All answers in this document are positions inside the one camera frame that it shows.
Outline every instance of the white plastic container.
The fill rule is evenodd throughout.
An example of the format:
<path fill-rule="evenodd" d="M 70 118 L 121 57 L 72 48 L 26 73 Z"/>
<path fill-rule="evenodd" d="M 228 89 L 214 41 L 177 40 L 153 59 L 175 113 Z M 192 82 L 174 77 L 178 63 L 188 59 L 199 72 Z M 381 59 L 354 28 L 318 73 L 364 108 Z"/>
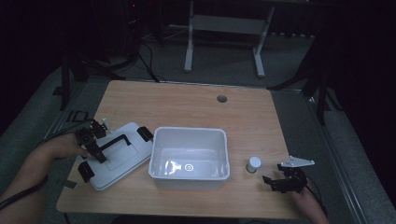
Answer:
<path fill-rule="evenodd" d="M 219 189 L 230 176 L 222 129 L 160 127 L 148 168 L 159 188 Z"/>

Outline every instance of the gray carpet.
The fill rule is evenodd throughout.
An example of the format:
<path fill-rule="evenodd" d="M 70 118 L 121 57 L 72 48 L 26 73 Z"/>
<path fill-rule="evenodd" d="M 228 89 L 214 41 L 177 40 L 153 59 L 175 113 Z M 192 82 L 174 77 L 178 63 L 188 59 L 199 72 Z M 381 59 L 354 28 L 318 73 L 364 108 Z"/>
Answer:
<path fill-rule="evenodd" d="M 166 39 L 164 47 L 151 41 L 150 36 L 146 37 L 153 52 L 152 71 L 162 77 L 161 80 L 167 81 L 265 88 L 292 77 L 312 42 L 301 37 L 287 39 L 269 36 L 262 53 L 266 77 L 258 78 L 250 48 L 254 40 L 242 39 L 235 43 L 225 39 L 211 43 L 207 39 L 207 35 L 196 37 L 192 71 L 186 74 L 183 71 L 185 33 Z M 149 63 L 149 49 L 142 46 L 140 52 Z M 118 74 L 130 80 L 150 79 L 141 61 L 125 71 L 121 69 Z M 60 80 L 60 70 L 50 75 L 1 136 L 0 192 L 16 174 L 23 158 L 48 131 L 59 129 L 59 125 L 70 125 L 65 121 L 71 112 L 87 111 L 93 117 L 108 82 L 108 79 L 96 74 L 92 74 L 87 83 L 72 82 L 72 101 L 61 112 L 60 97 L 51 95 L 53 89 L 61 84 Z M 316 162 L 314 167 L 304 170 L 317 182 L 331 223 L 396 223 L 395 210 L 376 179 L 345 114 L 332 109 L 325 114 L 326 126 L 320 126 L 314 115 L 315 104 L 295 91 L 303 85 L 302 81 L 287 90 L 274 91 L 276 111 L 290 155 Z M 43 223 L 64 222 L 63 214 L 56 211 L 55 204 L 62 190 L 60 181 L 67 178 L 73 161 L 68 159 L 53 163 Z M 356 215 L 356 211 L 359 213 L 360 210 L 363 215 Z M 115 216 L 69 214 L 69 217 L 71 223 L 110 223 Z M 252 220 L 241 219 L 240 222 Z M 274 224 L 309 223 L 305 219 L 260 221 Z"/>

